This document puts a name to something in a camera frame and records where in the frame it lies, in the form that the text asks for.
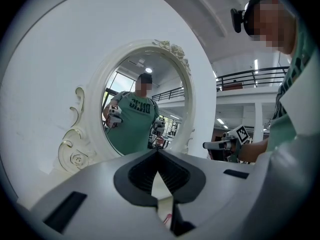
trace man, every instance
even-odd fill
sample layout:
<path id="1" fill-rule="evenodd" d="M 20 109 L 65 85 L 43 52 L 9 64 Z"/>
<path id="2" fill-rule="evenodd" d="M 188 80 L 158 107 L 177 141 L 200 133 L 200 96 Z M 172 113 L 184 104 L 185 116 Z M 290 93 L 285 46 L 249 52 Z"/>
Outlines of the man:
<path id="1" fill-rule="evenodd" d="M 159 107 L 155 101 L 147 97 L 148 90 L 152 90 L 152 76 L 143 73 L 135 83 L 134 92 L 118 93 L 103 110 L 107 126 L 111 128 L 107 137 L 124 155 L 148 149 L 151 126 L 159 117 Z M 118 105 L 122 110 L 123 122 L 119 125 L 110 125 L 110 105 Z"/>
<path id="2" fill-rule="evenodd" d="M 316 43 L 304 22 L 286 10 L 278 0 L 250 0 L 243 17 L 243 25 L 246 33 L 254 40 L 265 41 L 267 47 L 273 47 L 291 59 L 276 96 L 269 138 L 244 144 L 241 148 L 239 160 L 255 162 L 260 154 L 273 151 L 281 143 L 291 141 L 296 136 L 290 118 L 279 100 L 306 67 L 316 49 Z"/>

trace green t-shirt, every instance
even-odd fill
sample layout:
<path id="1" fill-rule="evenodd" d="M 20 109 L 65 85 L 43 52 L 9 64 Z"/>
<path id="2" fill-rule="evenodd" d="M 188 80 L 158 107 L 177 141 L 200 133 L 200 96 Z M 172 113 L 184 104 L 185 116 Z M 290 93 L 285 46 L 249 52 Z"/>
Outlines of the green t-shirt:
<path id="1" fill-rule="evenodd" d="M 288 91 L 305 69 L 315 48 L 316 43 L 314 39 L 309 34 L 302 20 L 299 20 L 296 51 L 275 99 L 275 111 L 270 125 L 267 152 L 273 151 L 283 142 L 292 141 L 296 136 L 295 128 L 286 110 L 280 103 L 280 98 Z"/>
<path id="2" fill-rule="evenodd" d="M 122 123 L 107 134 L 111 144 L 123 155 L 148 149 L 149 132 L 159 117 L 159 107 L 150 98 L 139 97 L 134 92 L 119 92 L 111 100 L 118 101 Z"/>

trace metal balcony railing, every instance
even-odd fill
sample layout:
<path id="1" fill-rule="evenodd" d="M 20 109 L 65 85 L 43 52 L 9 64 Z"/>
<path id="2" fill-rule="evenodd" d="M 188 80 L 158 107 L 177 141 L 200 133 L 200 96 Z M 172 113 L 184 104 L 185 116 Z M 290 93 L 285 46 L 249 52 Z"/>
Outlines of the metal balcony railing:
<path id="1" fill-rule="evenodd" d="M 162 93 L 159 93 L 157 95 L 152 96 L 152 99 L 155 102 L 159 102 L 162 100 L 170 100 L 172 98 L 176 98 L 176 97 L 181 97 L 181 96 L 185 96 L 185 90 L 183 89 L 183 87 L 179 87 L 176 89 L 172 89 L 172 90 L 168 90 Z"/>
<path id="2" fill-rule="evenodd" d="M 288 66 L 268 67 L 217 76 L 216 91 L 242 89 L 243 86 L 261 87 L 282 83 L 288 68 Z"/>

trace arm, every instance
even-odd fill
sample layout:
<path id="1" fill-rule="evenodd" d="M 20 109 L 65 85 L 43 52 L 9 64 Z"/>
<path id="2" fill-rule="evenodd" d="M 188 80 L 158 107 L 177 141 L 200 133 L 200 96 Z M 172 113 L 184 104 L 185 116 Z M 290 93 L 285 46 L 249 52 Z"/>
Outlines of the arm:
<path id="1" fill-rule="evenodd" d="M 238 158 L 241 161 L 255 163 L 258 156 L 266 152 L 267 145 L 267 138 L 257 143 L 244 144 L 241 147 Z"/>
<path id="2" fill-rule="evenodd" d="M 159 117 L 159 107 L 158 104 L 155 106 L 154 108 L 154 118 L 153 118 L 153 122 L 156 121 L 156 119 Z"/>
<path id="3" fill-rule="evenodd" d="M 155 106 L 154 108 L 154 117 L 153 117 L 153 122 L 152 122 L 152 125 L 154 124 L 154 122 L 156 121 L 156 119 L 159 117 L 159 107 L 158 107 L 158 104 Z"/>
<path id="4" fill-rule="evenodd" d="M 106 105 L 105 108 L 103 109 L 102 114 L 103 114 L 103 116 L 104 116 L 104 118 L 105 118 L 105 120 L 106 120 L 106 125 L 107 125 L 108 127 L 110 127 L 110 126 L 109 126 L 110 118 L 108 117 L 110 105 L 117 106 L 118 103 L 119 103 L 119 101 L 120 101 L 121 98 L 122 98 L 122 94 L 123 94 L 123 93 L 124 93 L 124 91 L 119 92 L 116 96 L 114 96 L 114 97 L 111 99 L 110 103 L 109 103 L 108 105 Z"/>

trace vr headset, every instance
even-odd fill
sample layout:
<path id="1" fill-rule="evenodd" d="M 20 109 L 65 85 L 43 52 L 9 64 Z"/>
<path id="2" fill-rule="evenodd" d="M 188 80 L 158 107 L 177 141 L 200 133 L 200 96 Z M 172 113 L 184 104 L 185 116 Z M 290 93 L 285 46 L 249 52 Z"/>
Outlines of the vr headset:
<path id="1" fill-rule="evenodd" d="M 234 31 L 241 32 L 241 23 L 243 23 L 245 32 L 252 37 L 254 35 L 254 29 L 249 27 L 249 16 L 252 14 L 254 6 L 259 4 L 262 0 L 250 0 L 246 10 L 231 9 L 231 18 Z"/>

